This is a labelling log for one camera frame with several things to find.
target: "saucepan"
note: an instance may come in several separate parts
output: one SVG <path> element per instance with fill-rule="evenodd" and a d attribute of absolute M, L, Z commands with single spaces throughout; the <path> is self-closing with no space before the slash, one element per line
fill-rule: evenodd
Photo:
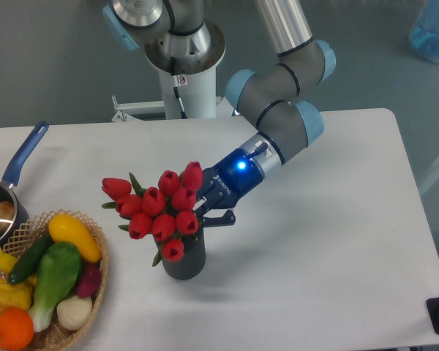
<path fill-rule="evenodd" d="M 0 181 L 0 246 L 28 219 L 28 213 L 18 201 L 12 188 L 18 185 L 21 169 L 28 156 L 47 132 L 49 124 L 41 121 L 33 128 L 11 159 Z"/>

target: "vase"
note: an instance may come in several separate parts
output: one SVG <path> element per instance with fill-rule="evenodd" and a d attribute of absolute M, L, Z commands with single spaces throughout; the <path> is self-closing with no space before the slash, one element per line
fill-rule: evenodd
<path fill-rule="evenodd" d="M 199 227 L 195 236 L 198 240 L 193 240 L 184 235 L 184 256 L 179 261 L 170 261 L 162 259 L 162 265 L 167 274 L 174 279 L 188 280 L 199 274 L 205 266 L 205 240 L 203 237 L 203 228 Z"/>

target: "yellow bell pepper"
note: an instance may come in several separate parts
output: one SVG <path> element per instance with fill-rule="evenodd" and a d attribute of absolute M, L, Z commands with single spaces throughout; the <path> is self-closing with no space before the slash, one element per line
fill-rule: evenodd
<path fill-rule="evenodd" d="M 15 256 L 3 252 L 0 247 L 0 271 L 8 275 L 17 261 L 18 259 Z M 37 283 L 36 274 L 30 276 L 26 282 L 35 287 Z"/>
<path fill-rule="evenodd" d="M 10 285 L 6 279 L 0 279 L 0 314 L 10 307 L 28 311 L 31 308 L 32 287 L 27 283 Z"/>

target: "yellow squash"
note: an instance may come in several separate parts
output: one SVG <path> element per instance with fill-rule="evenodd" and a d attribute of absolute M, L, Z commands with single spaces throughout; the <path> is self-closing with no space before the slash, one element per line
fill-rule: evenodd
<path fill-rule="evenodd" d="M 49 233 L 56 242 L 67 241 L 78 248 L 81 257 L 90 263 L 101 258 L 101 250 L 94 236 L 79 219 L 69 214 L 56 214 L 49 221 Z"/>
<path fill-rule="evenodd" d="M 18 259 L 15 256 L 3 252 L 0 247 L 0 271 L 8 275 L 17 261 Z M 36 274 L 30 276 L 26 282 L 35 287 L 37 282 Z"/>
<path fill-rule="evenodd" d="M 0 314 L 10 307 L 28 311 L 31 308 L 32 287 L 27 283 L 10 285 L 6 279 L 0 279 Z"/>

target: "tulip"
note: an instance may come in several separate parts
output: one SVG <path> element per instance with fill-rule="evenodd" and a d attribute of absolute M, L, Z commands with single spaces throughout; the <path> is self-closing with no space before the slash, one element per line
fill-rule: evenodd
<path fill-rule="evenodd" d="M 143 212 L 154 217 L 164 210 L 166 199 L 158 188 L 150 187 L 143 196 Z"/>
<path fill-rule="evenodd" d="M 123 217 L 131 218 L 134 214 L 142 210 L 143 198 L 138 195 L 127 195 L 117 200 L 116 211 Z"/>
<path fill-rule="evenodd" d="M 179 261 L 184 256 L 184 243 L 179 239 L 169 239 L 161 247 L 161 255 L 170 261 Z"/>
<path fill-rule="evenodd" d="M 155 241 L 164 241 L 176 231 L 176 219 L 169 214 L 160 214 L 153 222 L 153 238 Z"/>
<path fill-rule="evenodd" d="M 198 230 L 198 218 L 191 211 L 182 211 L 176 217 L 176 228 L 181 234 L 195 234 Z"/>
<path fill-rule="evenodd" d="M 194 190 L 203 183 L 203 170 L 199 162 L 190 162 L 182 173 L 182 185 Z"/>
<path fill-rule="evenodd" d="M 104 178 L 102 180 L 102 190 L 109 197 L 117 201 L 121 197 L 127 196 L 132 191 L 132 184 L 125 179 Z"/>
<path fill-rule="evenodd" d="M 181 181 L 176 172 L 166 170 L 158 181 L 158 187 L 165 196 L 173 196 L 181 187 Z"/>
<path fill-rule="evenodd" d="M 191 211 L 197 202 L 195 190 L 191 188 L 180 188 L 172 197 L 170 204 L 173 208 L 180 211 Z"/>
<path fill-rule="evenodd" d="M 151 232 L 153 219 L 144 212 L 134 214 L 129 223 L 129 235 L 132 239 L 142 239 Z"/>

